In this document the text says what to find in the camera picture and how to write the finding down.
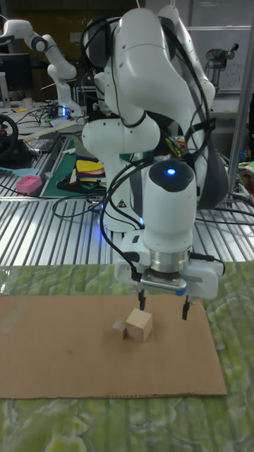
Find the steering wheel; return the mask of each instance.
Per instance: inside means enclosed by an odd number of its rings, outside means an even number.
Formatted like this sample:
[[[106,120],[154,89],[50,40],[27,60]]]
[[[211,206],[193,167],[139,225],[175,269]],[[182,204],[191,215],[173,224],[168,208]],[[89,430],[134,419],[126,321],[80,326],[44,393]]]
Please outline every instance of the steering wheel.
[[[7,123],[12,128],[11,134],[7,134]],[[17,146],[18,142],[18,127],[14,120],[6,116],[5,114],[0,114],[0,160],[4,160],[9,156]]]

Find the green textured tablecloth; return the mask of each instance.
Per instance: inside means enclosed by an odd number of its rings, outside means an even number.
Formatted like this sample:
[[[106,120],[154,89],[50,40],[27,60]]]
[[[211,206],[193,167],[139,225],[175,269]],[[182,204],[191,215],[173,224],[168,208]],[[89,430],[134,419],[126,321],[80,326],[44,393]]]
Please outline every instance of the green textured tablecloth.
[[[254,263],[228,264],[218,298],[205,302],[228,396],[0,400],[0,451],[254,452],[253,270]],[[115,281],[113,266],[0,268],[0,275],[5,295],[133,294]]]

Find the slatted metal surface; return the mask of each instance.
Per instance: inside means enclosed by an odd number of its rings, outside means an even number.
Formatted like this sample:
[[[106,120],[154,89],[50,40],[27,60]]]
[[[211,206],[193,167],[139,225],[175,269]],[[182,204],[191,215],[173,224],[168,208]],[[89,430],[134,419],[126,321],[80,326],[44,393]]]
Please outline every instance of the slatted metal surface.
[[[65,263],[114,263],[116,252],[106,244],[99,230],[99,214],[84,213],[72,219],[58,219],[52,212],[56,200],[5,198],[0,201],[0,265],[55,265]],[[73,215],[89,205],[84,199],[60,203],[57,213]],[[254,213],[244,203],[232,208]],[[193,230],[194,250],[213,254],[224,261],[254,259],[254,222],[242,214],[202,212],[206,220],[244,221],[249,226],[197,221]],[[117,246],[122,234],[108,232]]]

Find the cardboard sheet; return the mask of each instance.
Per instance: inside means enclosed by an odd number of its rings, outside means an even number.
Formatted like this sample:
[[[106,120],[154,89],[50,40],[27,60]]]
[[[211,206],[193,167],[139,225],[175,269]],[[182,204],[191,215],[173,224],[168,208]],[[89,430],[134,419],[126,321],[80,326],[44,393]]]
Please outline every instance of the cardboard sheet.
[[[137,297],[0,297],[0,398],[224,395],[202,303],[149,296],[144,343],[119,339]]]

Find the computer monitor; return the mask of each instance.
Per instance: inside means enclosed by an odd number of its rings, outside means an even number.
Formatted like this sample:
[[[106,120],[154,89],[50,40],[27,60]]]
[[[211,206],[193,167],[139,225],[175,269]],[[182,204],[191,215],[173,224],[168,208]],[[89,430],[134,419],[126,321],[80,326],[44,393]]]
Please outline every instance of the computer monitor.
[[[0,72],[6,73],[8,91],[33,89],[32,67],[29,54],[1,54]]]

